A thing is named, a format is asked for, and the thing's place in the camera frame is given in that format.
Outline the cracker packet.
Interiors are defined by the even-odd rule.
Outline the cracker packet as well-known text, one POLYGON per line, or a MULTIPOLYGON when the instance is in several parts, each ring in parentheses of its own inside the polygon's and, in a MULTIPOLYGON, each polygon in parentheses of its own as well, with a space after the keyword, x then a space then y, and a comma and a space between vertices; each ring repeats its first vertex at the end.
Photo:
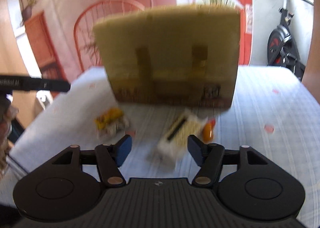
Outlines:
POLYGON ((208 117, 200 118, 188 109, 179 114, 156 146, 156 154, 165 168, 175 168, 188 150, 188 137, 198 136, 207 122, 208 117))

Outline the yellow snack packet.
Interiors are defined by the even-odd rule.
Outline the yellow snack packet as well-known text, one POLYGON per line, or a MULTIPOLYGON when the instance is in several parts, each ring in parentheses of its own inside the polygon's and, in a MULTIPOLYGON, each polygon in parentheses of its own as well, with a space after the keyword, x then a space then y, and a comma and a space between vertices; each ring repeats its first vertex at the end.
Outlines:
POLYGON ((112 138, 118 132, 130 127, 129 119, 125 116, 123 110, 118 107, 108 109, 98 116, 94 122, 99 138, 112 138))

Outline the orange sausage in wrapper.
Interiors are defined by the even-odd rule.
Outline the orange sausage in wrapper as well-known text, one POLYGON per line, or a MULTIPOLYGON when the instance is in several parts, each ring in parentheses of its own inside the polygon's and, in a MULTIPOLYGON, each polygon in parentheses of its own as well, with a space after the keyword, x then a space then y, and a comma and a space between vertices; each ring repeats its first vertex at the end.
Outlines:
POLYGON ((204 125, 202 130, 203 143, 208 144, 213 141, 215 125, 216 125, 216 119, 211 119, 204 125))

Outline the black exercise bike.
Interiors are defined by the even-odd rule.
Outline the black exercise bike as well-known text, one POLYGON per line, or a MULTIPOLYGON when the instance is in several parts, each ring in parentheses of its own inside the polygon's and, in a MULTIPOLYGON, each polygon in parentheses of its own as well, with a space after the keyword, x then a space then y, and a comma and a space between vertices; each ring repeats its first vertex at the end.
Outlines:
MULTIPOLYGON (((302 0, 314 5, 310 0, 302 0)), ((302 80, 305 65, 300 61, 297 44, 290 32, 291 20, 294 14, 287 9, 287 0, 279 8, 281 14, 280 23, 272 30, 267 43, 267 64, 269 66, 280 66, 289 69, 298 80, 302 80)))

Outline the plaid strawberry tablecloth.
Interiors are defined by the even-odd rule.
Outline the plaid strawberry tablecloth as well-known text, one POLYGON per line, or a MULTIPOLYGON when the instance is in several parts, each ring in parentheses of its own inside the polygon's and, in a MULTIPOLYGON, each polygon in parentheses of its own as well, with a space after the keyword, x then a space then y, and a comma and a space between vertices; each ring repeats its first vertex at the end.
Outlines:
MULTIPOLYGON (((104 68, 89 69, 26 128, 8 162, 31 172, 69 145, 93 149, 104 143, 95 118, 116 104, 104 68)), ((121 109, 133 137, 120 169, 125 179, 195 176, 198 167, 190 154, 172 165, 156 149, 183 107, 121 104, 121 109)), ((319 104, 290 70, 241 66, 230 109, 194 108, 193 113, 216 119, 216 143, 227 149, 249 145, 298 179, 306 191, 298 217, 307 227, 319 227, 319 104)))

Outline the cardboard box with yellow liner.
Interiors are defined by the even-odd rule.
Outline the cardboard box with yellow liner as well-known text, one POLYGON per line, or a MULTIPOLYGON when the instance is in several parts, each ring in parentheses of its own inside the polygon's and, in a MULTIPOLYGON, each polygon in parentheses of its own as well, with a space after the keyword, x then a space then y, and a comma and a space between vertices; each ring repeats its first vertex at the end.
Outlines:
POLYGON ((117 101, 228 109, 240 29, 235 8, 189 5, 112 15, 93 35, 117 101))

